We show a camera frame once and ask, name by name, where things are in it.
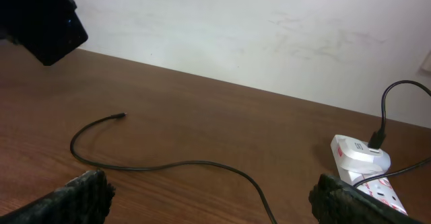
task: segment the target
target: desk surface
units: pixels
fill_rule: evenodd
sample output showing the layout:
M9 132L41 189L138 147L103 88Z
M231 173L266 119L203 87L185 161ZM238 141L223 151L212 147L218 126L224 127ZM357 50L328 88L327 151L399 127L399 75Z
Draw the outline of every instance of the desk surface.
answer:
M69 152L83 125L85 157L130 166L204 159L261 185L279 223L317 223L308 193L337 174L335 134L368 140L379 118L204 77L76 50L43 67L19 46L0 46L0 215L93 167ZM431 130L388 121L392 170L431 154ZM431 165L390 179L411 217L431 222ZM226 170L106 170L117 187L106 223L269 223L253 186Z

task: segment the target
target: black device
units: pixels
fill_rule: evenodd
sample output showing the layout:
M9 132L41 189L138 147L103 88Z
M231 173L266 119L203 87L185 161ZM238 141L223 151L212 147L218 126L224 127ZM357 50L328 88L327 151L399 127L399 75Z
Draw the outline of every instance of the black device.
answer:
M88 39L73 0L0 0L0 37L52 65Z
M0 224L103 224L114 191L102 170L90 170L64 187L0 217Z

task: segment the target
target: black textured object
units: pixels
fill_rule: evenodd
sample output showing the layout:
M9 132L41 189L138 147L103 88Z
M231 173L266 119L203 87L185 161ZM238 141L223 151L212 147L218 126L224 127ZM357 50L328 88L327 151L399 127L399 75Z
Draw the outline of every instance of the black textured object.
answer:
M52 65L88 39L73 0L0 0L0 36Z
M339 178L322 174L308 197L320 224L418 224Z
M114 187L102 170L87 171L30 204L0 217L1 224L102 224L109 214Z

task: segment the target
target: white wall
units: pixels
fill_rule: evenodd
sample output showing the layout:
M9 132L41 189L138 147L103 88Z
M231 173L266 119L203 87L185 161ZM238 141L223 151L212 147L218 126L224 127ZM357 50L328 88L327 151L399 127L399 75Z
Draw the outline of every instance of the white wall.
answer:
M374 115L431 87L431 0L75 1L93 52ZM431 127L431 98L387 113Z

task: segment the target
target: cable connector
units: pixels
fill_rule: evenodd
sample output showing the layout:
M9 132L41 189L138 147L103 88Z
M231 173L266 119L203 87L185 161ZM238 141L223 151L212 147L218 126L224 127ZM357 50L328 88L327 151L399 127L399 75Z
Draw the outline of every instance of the cable connector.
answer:
M115 118L123 118L127 115L127 113L120 113L120 114L113 114L111 116L109 116L109 118L111 119L115 119Z
M377 132L374 132L372 134L371 139L368 142L368 148L380 149L385 137L386 137L385 131L380 128Z

